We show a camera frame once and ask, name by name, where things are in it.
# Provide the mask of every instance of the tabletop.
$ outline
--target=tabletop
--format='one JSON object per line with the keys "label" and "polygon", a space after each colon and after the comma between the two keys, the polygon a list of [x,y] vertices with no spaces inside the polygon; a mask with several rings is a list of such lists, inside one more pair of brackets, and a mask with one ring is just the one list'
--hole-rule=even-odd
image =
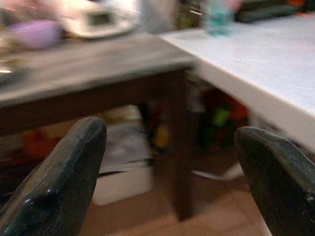
{"label": "tabletop", "polygon": [[235,23],[227,38],[202,29],[161,38],[196,56],[204,80],[315,150],[315,15]]}
{"label": "tabletop", "polygon": [[0,108],[189,69],[194,61],[190,54],[148,33],[64,43],[11,57],[25,59],[29,72],[25,78],[0,84]]}

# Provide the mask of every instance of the table leg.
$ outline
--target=table leg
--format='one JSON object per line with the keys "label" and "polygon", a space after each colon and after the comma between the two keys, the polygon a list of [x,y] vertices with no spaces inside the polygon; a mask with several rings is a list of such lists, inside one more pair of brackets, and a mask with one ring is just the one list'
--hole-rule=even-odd
{"label": "table leg", "polygon": [[173,203],[179,220],[192,215],[191,173],[189,153],[192,140],[189,135],[189,116],[186,109],[187,86],[185,73],[178,72],[167,79],[167,98],[170,124],[170,142],[173,168]]}

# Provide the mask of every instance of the wooden table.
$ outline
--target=wooden table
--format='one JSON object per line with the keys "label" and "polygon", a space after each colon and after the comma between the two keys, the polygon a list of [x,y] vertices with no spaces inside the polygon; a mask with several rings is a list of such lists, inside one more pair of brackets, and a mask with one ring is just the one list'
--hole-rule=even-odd
{"label": "wooden table", "polygon": [[30,71],[0,85],[0,135],[166,97],[176,157],[174,204],[181,220],[190,216],[185,71],[193,67],[193,56],[139,33],[18,57],[29,61]]}
{"label": "wooden table", "polygon": [[315,14],[233,27],[227,38],[203,29],[161,37],[194,55],[206,82],[315,151]]}

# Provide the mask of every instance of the floor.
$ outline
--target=floor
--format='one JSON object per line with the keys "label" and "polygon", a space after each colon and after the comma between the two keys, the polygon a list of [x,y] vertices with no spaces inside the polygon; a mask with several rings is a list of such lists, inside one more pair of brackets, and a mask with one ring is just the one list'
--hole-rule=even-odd
{"label": "floor", "polygon": [[[236,162],[233,150],[196,153],[193,168],[220,174]],[[80,236],[268,236],[244,177],[229,182],[193,176],[194,217],[179,222],[168,196],[169,158],[155,166],[155,188],[113,204],[91,204]]]}

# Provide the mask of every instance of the purple bowl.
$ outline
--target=purple bowl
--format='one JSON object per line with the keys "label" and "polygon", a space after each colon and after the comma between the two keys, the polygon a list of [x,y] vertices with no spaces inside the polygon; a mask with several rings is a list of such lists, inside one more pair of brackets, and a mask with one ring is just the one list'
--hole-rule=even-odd
{"label": "purple bowl", "polygon": [[49,20],[34,20],[10,26],[18,40],[26,47],[43,49],[55,46],[62,36],[58,22]]}

